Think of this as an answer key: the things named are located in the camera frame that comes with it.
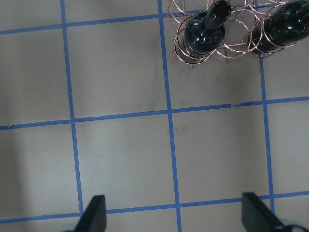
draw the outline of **black object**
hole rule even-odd
[[[264,21],[265,36],[262,37],[256,53],[271,53],[280,46],[292,45],[309,35],[309,0],[292,0],[282,5]],[[261,27],[255,27],[252,32],[254,44],[261,36]]]
[[[194,14],[186,22],[183,41],[180,42],[182,50],[194,58],[205,57],[216,49],[223,41],[225,28],[223,23],[231,15],[231,5],[224,0],[215,2],[209,11]],[[179,55],[189,63],[190,60],[182,52]]]
[[[93,196],[82,218],[72,232],[104,232],[106,207],[104,195]]]
[[[242,194],[241,221],[247,232],[309,232],[298,225],[285,226],[253,192]]]

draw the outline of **tile floor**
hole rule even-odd
[[[1,2],[0,231],[71,228],[95,194],[107,232],[244,231],[243,191],[309,227],[309,39],[191,69],[167,4]]]

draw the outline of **wine bottle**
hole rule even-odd
[[[231,5],[224,0],[215,2],[209,11],[202,11],[188,19],[177,54],[187,63],[196,64],[199,58],[207,57],[223,41],[223,23],[231,15]]]
[[[281,46],[289,46],[309,35],[309,0],[292,0],[282,5],[264,21],[264,32],[256,53],[272,53]],[[261,36],[261,27],[252,31],[252,39],[257,44]]]

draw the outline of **bottle mouth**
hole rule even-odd
[[[224,0],[217,1],[212,7],[213,15],[220,20],[225,20],[231,15],[232,8],[230,3]]]

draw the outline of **dark glass bottle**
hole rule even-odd
[[[292,45],[309,35],[309,0],[292,0],[282,5],[264,21],[264,31],[273,44]],[[261,28],[253,30],[252,38],[256,44],[261,36]],[[270,43],[265,36],[257,47],[262,52],[274,52],[279,47]]]
[[[223,23],[231,15],[231,5],[224,0],[217,1],[209,11],[193,15],[186,24],[181,47],[189,56],[200,58],[216,49],[225,35]],[[194,63],[182,54],[184,60]]]

